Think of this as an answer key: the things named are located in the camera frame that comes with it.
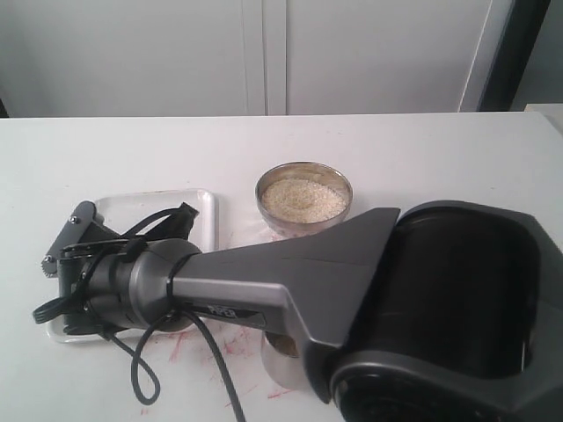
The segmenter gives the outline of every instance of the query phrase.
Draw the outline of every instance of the white tabletop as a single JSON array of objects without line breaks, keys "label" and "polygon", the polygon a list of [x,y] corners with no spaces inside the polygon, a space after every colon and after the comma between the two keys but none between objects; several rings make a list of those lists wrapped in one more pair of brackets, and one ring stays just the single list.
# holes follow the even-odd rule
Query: white tabletop
[{"label": "white tabletop", "polygon": [[[33,323],[32,310],[57,290],[40,260],[81,200],[206,188],[219,202],[219,245],[231,247],[259,241],[260,175],[311,160],[349,178],[352,215],[475,201],[535,215],[563,246],[563,137],[539,113],[0,120],[0,140],[0,420],[234,420],[198,334],[148,344],[163,390],[144,408],[125,353],[104,342],[57,344]],[[312,393],[267,378],[258,332],[211,329],[238,345],[226,358],[249,421],[341,420]]]}]

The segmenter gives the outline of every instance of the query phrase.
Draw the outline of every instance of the grain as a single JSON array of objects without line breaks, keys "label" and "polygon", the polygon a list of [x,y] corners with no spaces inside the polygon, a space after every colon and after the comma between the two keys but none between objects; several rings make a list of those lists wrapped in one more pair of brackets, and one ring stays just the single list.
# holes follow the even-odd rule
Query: grain
[{"label": "grain", "polygon": [[346,202],[333,189],[311,180],[287,178],[262,195],[264,208],[288,222],[323,222],[340,214]]}]

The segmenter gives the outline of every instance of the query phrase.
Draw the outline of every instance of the stainless steel bowl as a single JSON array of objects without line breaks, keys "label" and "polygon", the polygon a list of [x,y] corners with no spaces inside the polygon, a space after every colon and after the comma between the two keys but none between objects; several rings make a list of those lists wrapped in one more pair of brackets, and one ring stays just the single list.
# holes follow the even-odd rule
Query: stainless steel bowl
[{"label": "stainless steel bowl", "polygon": [[262,363],[270,378],[284,389],[307,389],[309,382],[291,337],[262,333]]},{"label": "stainless steel bowl", "polygon": [[[300,178],[328,186],[339,194],[346,202],[344,211],[333,218],[322,222],[289,222],[270,214],[262,204],[262,195],[273,183],[287,178]],[[318,163],[295,162],[278,165],[267,171],[256,184],[256,201],[258,210],[267,225],[276,233],[284,237],[308,236],[342,222],[352,204],[352,186],[342,173]]]}]

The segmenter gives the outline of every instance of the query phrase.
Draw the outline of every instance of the white cabinet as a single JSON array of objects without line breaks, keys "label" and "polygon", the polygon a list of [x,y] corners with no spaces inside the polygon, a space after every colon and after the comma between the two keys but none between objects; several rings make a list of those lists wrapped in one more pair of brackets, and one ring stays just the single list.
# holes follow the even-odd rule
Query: white cabinet
[{"label": "white cabinet", "polygon": [[512,0],[8,0],[14,117],[476,110]]}]

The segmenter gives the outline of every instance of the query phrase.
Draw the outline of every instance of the white plastic tray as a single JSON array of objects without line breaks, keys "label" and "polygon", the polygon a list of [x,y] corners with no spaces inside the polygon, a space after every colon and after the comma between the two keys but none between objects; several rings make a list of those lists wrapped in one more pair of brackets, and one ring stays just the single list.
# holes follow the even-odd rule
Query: white plastic tray
[{"label": "white plastic tray", "polygon": [[[162,209],[178,207],[182,202],[200,212],[195,219],[189,241],[203,252],[214,251],[216,249],[216,202],[213,194],[204,189],[110,196],[96,200],[95,204],[98,212],[104,216],[104,224],[118,233],[123,233],[144,217]],[[62,316],[59,316],[47,323],[47,334],[59,343],[83,343],[101,339],[97,335],[69,336],[63,332],[63,328]],[[119,333],[118,337],[138,338],[142,334],[141,330],[126,330]]]}]

